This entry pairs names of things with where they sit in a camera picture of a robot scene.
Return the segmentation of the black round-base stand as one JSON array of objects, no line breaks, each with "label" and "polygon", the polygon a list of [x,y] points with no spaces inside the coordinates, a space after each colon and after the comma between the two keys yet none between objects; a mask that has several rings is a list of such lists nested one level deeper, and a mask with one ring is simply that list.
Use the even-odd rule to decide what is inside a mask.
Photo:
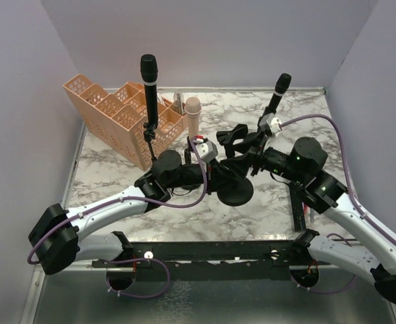
[{"label": "black round-base stand", "polygon": [[267,136],[270,136],[272,134],[271,122],[274,117],[275,114],[269,109],[269,107],[265,107],[262,116],[258,119],[258,131],[261,131]]},{"label": "black round-base stand", "polygon": [[[246,124],[238,124],[232,130],[218,131],[216,134],[218,143],[225,149],[226,158],[236,157],[233,149],[236,140],[243,140],[248,134]],[[251,200],[254,194],[253,185],[247,178],[241,178],[233,173],[233,185],[217,192],[219,200],[225,205],[238,207]]]},{"label": "black round-base stand", "polygon": [[184,161],[186,165],[192,164],[192,153],[194,152],[192,145],[190,144],[190,138],[186,138],[186,148],[183,151]]}]

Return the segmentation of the black slim microphone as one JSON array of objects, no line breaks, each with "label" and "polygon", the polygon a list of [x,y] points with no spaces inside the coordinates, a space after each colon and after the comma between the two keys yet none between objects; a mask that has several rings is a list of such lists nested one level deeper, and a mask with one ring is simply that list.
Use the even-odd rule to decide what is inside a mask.
[{"label": "black slim microphone", "polygon": [[291,84],[291,75],[287,73],[282,73],[275,84],[273,95],[267,106],[273,113],[276,113],[277,107],[279,106],[279,103],[281,102],[283,95],[289,89],[290,84]]}]

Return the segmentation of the beige microphone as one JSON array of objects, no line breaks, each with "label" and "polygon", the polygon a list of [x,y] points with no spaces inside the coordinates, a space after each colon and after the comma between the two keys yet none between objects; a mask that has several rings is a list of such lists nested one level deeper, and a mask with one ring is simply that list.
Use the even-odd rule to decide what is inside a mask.
[{"label": "beige microphone", "polygon": [[199,98],[188,98],[185,103],[184,111],[186,113],[188,123],[188,137],[189,139],[192,139],[199,135],[200,114],[202,111],[202,105]]}]

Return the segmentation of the black tripod mic stand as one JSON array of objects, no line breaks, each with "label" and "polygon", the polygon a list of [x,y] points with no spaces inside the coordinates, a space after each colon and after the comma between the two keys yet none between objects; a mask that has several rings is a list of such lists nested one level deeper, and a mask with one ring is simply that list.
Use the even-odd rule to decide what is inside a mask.
[{"label": "black tripod mic stand", "polygon": [[155,139],[156,128],[157,128],[157,126],[155,124],[152,124],[150,122],[144,123],[144,140],[146,141],[146,143],[148,145],[152,163],[154,163],[157,160],[156,155],[154,153],[154,149],[152,147],[152,141]]}]

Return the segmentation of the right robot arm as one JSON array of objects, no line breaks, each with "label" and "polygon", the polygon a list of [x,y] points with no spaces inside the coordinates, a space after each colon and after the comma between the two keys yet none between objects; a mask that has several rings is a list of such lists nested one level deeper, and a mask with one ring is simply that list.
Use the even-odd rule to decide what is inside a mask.
[{"label": "right robot arm", "polygon": [[227,155],[224,164],[251,176],[268,171],[287,180],[305,205],[338,223],[364,247],[357,250],[306,231],[303,245],[313,259],[369,281],[383,298],[396,304],[396,234],[351,198],[347,186],[323,170],[328,155],[316,139],[299,138],[290,154],[266,148],[267,139],[262,132],[217,132]]}]

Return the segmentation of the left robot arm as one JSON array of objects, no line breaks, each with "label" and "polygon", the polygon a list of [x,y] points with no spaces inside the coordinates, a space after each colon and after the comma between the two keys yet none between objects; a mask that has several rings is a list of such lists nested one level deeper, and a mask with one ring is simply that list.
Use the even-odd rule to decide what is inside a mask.
[{"label": "left robot arm", "polygon": [[159,207],[178,209],[170,202],[170,190],[201,186],[202,193],[188,209],[212,192],[232,197],[238,177],[205,145],[200,145],[195,164],[184,164],[178,152],[166,150],[134,185],[89,205],[64,209],[59,203],[45,209],[30,231],[30,265],[41,265],[47,275],[58,273],[79,260],[115,260],[123,250],[118,234],[97,236],[96,231],[126,217],[143,215]]}]

